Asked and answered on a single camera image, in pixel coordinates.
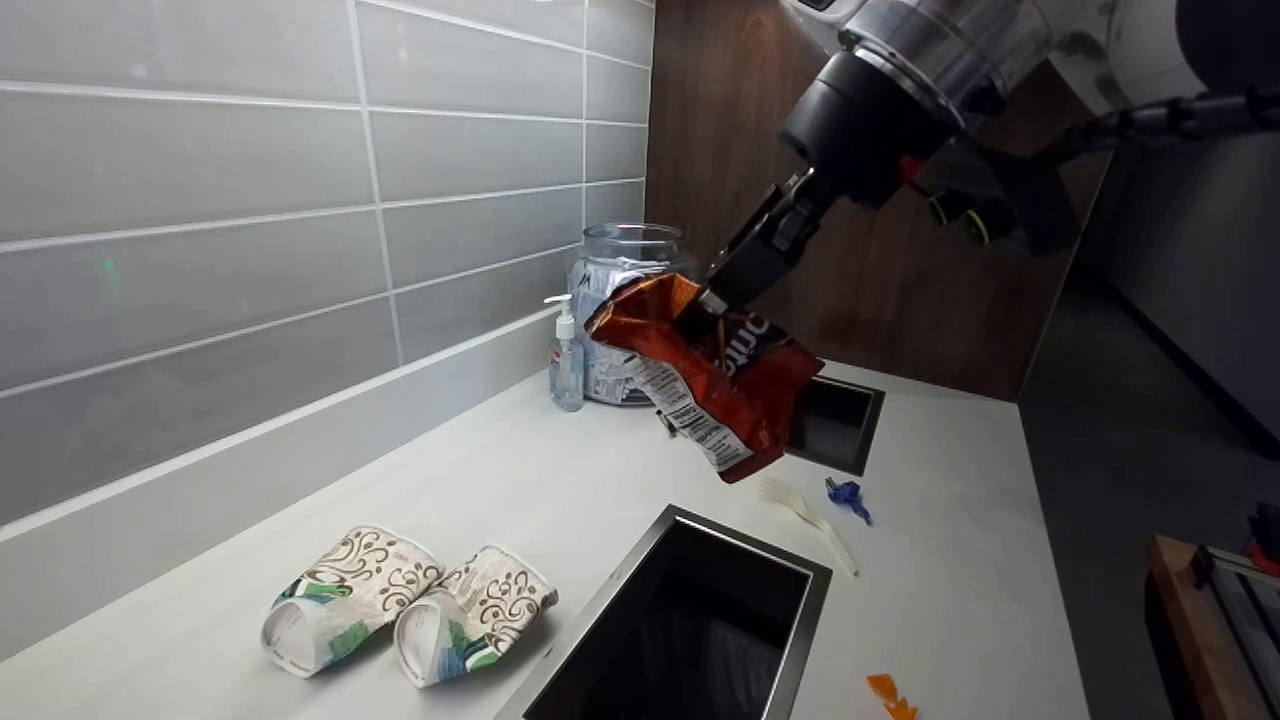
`white countertop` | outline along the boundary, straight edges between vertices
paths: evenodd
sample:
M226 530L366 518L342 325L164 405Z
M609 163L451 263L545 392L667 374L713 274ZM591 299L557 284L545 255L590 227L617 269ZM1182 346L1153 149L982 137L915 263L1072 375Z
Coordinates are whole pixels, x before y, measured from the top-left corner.
M924 717L1090 717L1021 411L879 374L830 375L888 392L863 477L875 530L837 514L863 574L831 574L797 717L884 717L869 672L893 672ZM818 490L831 472L779 461L769 477ZM487 720L534 654L438 694L415 694L391 654L298 682L256 646L271 597L351 525L398 530L456 564L505 546L561 589L549 646L664 504L831 564L818 533L761 504L753 481L722 485L651 411L566 418L534 375L3 662L3 717Z

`snack bag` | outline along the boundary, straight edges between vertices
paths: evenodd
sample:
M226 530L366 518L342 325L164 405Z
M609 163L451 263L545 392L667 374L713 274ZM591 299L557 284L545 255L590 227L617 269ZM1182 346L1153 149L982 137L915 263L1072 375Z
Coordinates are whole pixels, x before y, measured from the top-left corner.
M640 392L730 485L790 451L797 396L824 367L784 327L678 274L617 288L590 332L635 352Z

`clear plastic container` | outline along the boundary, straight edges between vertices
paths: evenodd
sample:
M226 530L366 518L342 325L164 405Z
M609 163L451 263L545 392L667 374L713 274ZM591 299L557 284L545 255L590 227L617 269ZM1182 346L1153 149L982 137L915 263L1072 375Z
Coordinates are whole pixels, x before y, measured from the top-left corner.
M582 255L567 278L575 325L584 327L584 319L613 296L613 288L667 269L689 269L681 232L667 223L584 227ZM626 363L628 352L590 341L590 399L650 405L646 392L633 390L633 374Z

